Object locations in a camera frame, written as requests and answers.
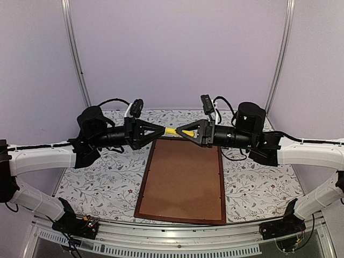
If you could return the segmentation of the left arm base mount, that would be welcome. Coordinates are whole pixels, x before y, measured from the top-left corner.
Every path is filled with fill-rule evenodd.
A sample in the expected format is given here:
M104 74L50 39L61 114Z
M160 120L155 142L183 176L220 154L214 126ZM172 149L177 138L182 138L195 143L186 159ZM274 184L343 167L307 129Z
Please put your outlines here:
M65 213L53 222L52 229L66 235L95 240L98 233L98 218L90 215L78 218L75 214Z

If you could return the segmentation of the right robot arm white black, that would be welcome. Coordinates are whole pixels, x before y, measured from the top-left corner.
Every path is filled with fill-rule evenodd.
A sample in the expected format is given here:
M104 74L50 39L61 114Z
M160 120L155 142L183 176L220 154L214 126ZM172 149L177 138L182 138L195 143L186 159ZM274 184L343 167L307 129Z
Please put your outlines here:
M266 111L243 102L234 114L234 126L201 119L180 126L176 133L201 147L244 149L249 159L264 166L301 164L335 169L322 185L288 203L278 223L282 234L290 234L308 216L343 198L343 140L297 139L280 131L263 131Z

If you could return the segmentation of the right aluminium corner post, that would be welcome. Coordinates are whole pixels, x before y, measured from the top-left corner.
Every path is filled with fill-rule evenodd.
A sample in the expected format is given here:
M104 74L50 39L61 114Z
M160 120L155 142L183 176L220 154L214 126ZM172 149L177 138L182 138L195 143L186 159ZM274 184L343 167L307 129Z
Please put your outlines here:
M277 93L278 84L281 78L281 73L283 70L283 65L284 65L286 53L288 50L288 44L289 44L291 30L292 30L294 11L295 11L295 0L288 0L286 2L286 12L285 12L282 40L279 47L276 67L274 70L270 90L268 93L268 98L265 105L265 110L267 112L267 115L269 115L269 113L272 110L273 102Z

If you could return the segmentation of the red-brown wooden picture frame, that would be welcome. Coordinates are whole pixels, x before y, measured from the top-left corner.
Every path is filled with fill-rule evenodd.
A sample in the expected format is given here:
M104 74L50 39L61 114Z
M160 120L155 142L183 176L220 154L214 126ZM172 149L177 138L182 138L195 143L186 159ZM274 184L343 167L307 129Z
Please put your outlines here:
M225 225L220 148L202 148L177 137L155 140L134 216L173 223Z

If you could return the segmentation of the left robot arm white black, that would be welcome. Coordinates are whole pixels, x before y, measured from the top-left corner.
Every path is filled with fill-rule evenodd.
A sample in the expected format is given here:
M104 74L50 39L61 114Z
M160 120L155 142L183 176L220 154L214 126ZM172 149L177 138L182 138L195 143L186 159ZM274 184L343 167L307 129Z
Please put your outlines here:
M18 175L54 168L86 168L100 158L103 148L121 152L124 146L130 146L137 150L164 135L163 126L139 118L141 107L133 110L122 126L116 126L99 105L88 107L77 117L77 138L60 143L18 146L1 140L1 203L20 205L49 217L68 233L76 233L80 220L70 204L26 184Z

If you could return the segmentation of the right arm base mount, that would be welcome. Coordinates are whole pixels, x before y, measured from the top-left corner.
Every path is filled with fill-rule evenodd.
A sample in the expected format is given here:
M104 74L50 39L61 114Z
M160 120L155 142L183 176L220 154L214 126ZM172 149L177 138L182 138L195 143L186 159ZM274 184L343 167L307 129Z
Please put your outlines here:
M304 220L300 220L293 214L282 219L261 223L259 232L263 240L279 238L290 234L295 234L306 229Z

